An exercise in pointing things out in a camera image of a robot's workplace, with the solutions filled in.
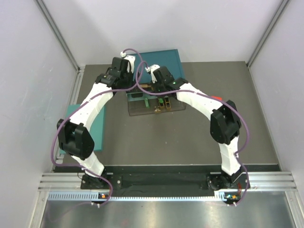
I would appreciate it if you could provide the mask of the black gold lipstick horizontal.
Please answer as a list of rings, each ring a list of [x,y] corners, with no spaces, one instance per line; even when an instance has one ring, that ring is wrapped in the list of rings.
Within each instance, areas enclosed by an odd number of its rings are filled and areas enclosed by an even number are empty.
[[[158,104],[158,106],[155,107],[154,112],[155,112],[155,113],[161,113],[161,112],[163,112],[163,110],[164,110],[164,107],[161,108],[161,107],[159,106],[159,104]]]

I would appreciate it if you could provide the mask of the clear acrylic drawer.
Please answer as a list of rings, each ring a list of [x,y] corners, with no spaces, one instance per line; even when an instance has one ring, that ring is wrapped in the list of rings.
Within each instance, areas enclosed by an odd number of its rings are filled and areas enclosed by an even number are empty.
[[[156,106],[158,106],[158,98],[156,96],[152,96],[153,99],[149,99],[149,105],[150,108],[145,107],[145,102],[144,100],[141,101],[133,101],[128,103],[128,113],[130,116],[137,116],[137,115],[146,115],[146,114],[157,114],[154,112],[154,109]],[[186,104],[183,102],[180,102],[176,100],[173,97],[169,97],[170,103],[171,103],[171,109],[167,110],[166,105],[165,105],[165,97],[161,97],[164,101],[164,110],[161,113],[166,113],[166,112],[174,112],[174,111],[182,111],[186,109]]]
[[[145,98],[149,99],[153,99],[152,96],[143,93],[143,92],[136,92],[136,93],[127,93],[127,100],[129,102],[133,102],[133,101],[141,101],[141,100],[145,100]]]

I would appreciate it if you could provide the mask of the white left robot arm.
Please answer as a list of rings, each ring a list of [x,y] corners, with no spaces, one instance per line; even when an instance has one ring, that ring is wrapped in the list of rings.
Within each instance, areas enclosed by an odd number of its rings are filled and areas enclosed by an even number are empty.
[[[60,149],[79,163],[97,188],[105,187],[108,177],[103,174],[105,167],[94,153],[95,142],[90,129],[95,118],[116,92],[131,90],[135,60],[134,56],[124,52],[120,57],[114,57],[107,71],[96,78],[79,109],[66,121],[61,119],[57,123]]]

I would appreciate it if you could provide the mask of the dark green mascara tube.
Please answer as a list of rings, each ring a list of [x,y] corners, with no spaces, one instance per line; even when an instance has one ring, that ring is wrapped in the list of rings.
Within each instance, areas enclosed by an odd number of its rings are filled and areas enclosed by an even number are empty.
[[[150,108],[149,99],[147,97],[144,99],[144,102],[145,102],[145,107]]]

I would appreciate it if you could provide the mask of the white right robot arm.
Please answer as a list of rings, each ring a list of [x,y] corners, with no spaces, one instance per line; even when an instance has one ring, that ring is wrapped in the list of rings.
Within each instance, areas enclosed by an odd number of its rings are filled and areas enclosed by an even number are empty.
[[[175,79],[167,67],[154,64],[145,70],[151,75],[154,92],[172,91],[171,95],[178,101],[190,105],[210,121],[210,135],[219,145],[222,163],[221,174],[207,177],[209,188],[220,190],[237,185],[241,175],[241,165],[235,156],[238,150],[240,118],[219,100],[207,98],[205,93],[184,78]]]

